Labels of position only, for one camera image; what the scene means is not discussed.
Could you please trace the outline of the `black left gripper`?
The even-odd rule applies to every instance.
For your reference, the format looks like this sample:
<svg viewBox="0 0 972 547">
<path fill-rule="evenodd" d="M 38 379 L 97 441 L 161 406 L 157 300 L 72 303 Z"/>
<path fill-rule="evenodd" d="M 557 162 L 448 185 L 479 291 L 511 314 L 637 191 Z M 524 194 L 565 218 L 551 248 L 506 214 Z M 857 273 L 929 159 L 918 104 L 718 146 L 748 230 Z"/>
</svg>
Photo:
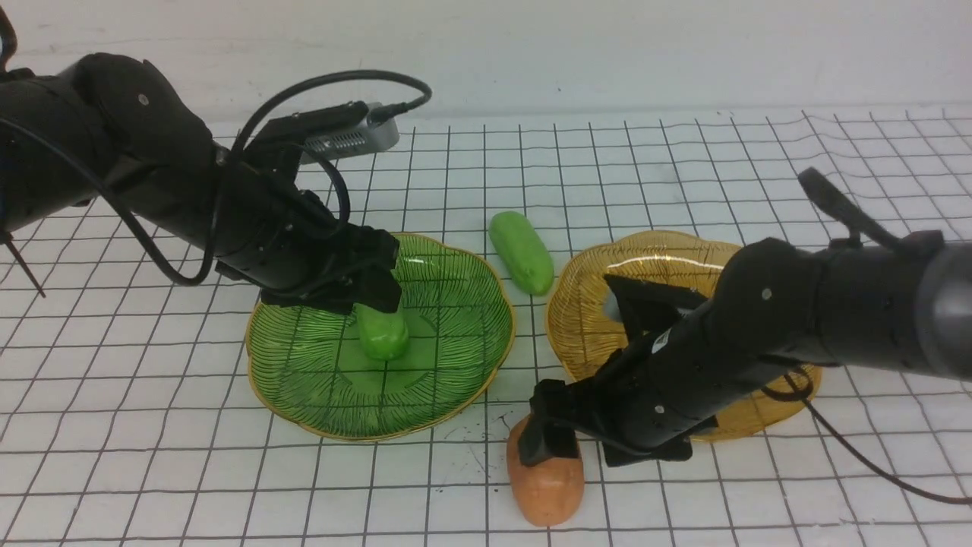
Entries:
<svg viewBox="0 0 972 547">
<path fill-rule="evenodd" d="M 277 307 L 398 311 L 402 287 L 393 270 L 399 240 L 384 229 L 338 227 L 336 215 L 312 191 L 296 196 L 317 218 L 307 220 L 292 209 L 274 212 L 257 223 L 256 235 L 240 250 L 216 260 L 216 272 L 256 285 L 261 301 Z"/>
</svg>

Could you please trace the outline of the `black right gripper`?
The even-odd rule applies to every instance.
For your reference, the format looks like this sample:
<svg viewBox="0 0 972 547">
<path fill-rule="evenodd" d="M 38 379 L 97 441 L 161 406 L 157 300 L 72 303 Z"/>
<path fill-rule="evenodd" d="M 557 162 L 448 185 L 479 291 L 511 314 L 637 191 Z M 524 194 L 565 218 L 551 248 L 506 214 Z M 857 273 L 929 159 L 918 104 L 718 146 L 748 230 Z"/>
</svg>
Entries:
<svg viewBox="0 0 972 547">
<path fill-rule="evenodd" d="M 705 376 L 676 371 L 677 358 L 708 358 L 718 345 L 718 325 L 684 319 L 650 331 L 634 319 L 623 327 L 627 346 L 611 353 L 593 377 L 535 385 L 530 422 L 517 440 L 524 467 L 555 458 L 580 460 L 577 433 L 600 441 L 611 466 L 685 461 L 693 434 L 718 425 L 718 409 L 705 401 L 711 394 Z"/>
</svg>

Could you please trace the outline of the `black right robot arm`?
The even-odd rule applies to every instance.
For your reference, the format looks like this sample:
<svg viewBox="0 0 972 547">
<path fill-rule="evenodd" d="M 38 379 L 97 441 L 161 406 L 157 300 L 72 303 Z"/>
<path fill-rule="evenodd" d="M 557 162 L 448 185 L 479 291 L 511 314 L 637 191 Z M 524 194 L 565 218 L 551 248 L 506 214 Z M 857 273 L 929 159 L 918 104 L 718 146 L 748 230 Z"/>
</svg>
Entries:
<svg viewBox="0 0 972 547">
<path fill-rule="evenodd" d="M 744 246 L 714 294 L 608 274 L 628 346 L 592 378 L 535 387 L 520 463 L 573 458 L 576 433 L 611 466 L 683 461 L 691 434 L 802 364 L 969 381 L 970 246 Z"/>
</svg>

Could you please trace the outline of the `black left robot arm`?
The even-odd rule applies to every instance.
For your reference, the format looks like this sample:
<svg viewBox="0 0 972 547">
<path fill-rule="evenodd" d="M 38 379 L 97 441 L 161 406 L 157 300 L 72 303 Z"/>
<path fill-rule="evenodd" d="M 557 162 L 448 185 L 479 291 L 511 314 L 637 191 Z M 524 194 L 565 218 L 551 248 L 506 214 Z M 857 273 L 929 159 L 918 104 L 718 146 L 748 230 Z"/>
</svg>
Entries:
<svg viewBox="0 0 972 547">
<path fill-rule="evenodd" d="M 146 60 L 91 53 L 62 73 L 2 76 L 2 243 L 18 229 L 101 198 L 174 284 L 211 271 L 260 288 L 263 302 L 347 315 L 392 312 L 399 243 L 350 220 L 334 160 L 386 151 L 411 103 L 358 101 L 271 119 L 305 91 L 354 80 L 427 84 L 344 71 L 288 87 L 261 105 L 232 146 L 216 143 Z"/>
</svg>

